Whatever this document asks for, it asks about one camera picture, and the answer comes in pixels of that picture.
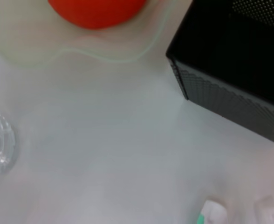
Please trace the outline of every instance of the green object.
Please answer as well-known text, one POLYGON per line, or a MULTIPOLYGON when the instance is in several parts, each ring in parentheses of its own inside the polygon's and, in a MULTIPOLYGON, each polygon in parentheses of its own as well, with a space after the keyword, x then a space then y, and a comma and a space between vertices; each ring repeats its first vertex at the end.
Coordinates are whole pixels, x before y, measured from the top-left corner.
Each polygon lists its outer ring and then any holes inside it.
POLYGON ((204 216, 203 215, 199 215, 198 219, 197 219, 197 224, 204 224, 204 216))

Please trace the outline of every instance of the orange ball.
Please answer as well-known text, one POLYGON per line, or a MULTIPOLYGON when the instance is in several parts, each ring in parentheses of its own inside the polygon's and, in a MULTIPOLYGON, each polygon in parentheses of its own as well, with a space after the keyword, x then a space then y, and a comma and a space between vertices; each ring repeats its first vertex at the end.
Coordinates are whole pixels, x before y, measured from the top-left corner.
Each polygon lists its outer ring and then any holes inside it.
POLYGON ((111 27, 131 19, 146 0, 48 0, 69 22, 88 29, 111 27))

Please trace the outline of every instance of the black box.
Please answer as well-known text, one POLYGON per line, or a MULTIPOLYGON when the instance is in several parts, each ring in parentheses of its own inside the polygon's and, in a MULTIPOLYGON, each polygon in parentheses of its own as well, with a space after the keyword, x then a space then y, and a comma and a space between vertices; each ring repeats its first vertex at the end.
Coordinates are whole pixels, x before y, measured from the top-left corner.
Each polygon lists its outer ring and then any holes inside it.
POLYGON ((274 0, 194 0, 167 57, 186 99, 274 141, 274 0))

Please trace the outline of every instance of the mesh surface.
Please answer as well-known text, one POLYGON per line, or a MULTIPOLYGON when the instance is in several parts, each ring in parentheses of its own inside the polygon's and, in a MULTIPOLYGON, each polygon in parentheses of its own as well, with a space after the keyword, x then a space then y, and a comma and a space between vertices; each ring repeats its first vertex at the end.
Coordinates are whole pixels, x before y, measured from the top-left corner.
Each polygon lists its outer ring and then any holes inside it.
POLYGON ((233 10, 274 27, 274 0, 234 0, 233 10))
POLYGON ((186 70, 179 73, 192 102, 274 141, 274 111, 186 70))
POLYGON ((181 91, 182 91, 184 97, 185 97, 186 99, 189 99, 188 96, 187 96, 187 94, 186 94, 186 92, 185 92, 185 88, 184 88, 183 83, 182 83, 182 80, 181 80, 181 78, 180 78, 179 70, 178 70, 177 66, 175 65, 175 63, 174 63, 172 60, 169 59, 168 61, 169 61, 169 63, 170 63, 170 66, 171 66, 171 68, 172 68, 172 70, 173 70, 173 73, 174 73, 174 75, 175 75, 176 80, 178 81, 179 87, 180 87, 180 89, 181 89, 181 91))

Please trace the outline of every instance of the transparent container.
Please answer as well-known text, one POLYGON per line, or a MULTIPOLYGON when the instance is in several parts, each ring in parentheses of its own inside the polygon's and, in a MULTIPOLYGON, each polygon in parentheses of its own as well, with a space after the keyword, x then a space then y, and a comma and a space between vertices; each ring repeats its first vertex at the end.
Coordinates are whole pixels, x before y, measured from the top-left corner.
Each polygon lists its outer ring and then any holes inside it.
POLYGON ((14 162, 15 135, 11 125, 0 115, 0 174, 7 172, 14 162))
POLYGON ((274 224, 274 196, 267 196, 254 205, 258 224, 274 224))
POLYGON ((47 0, 0 0, 0 54, 26 67, 49 62, 65 51, 132 61, 157 40, 175 2, 148 0, 129 22, 93 31, 62 19, 47 0))

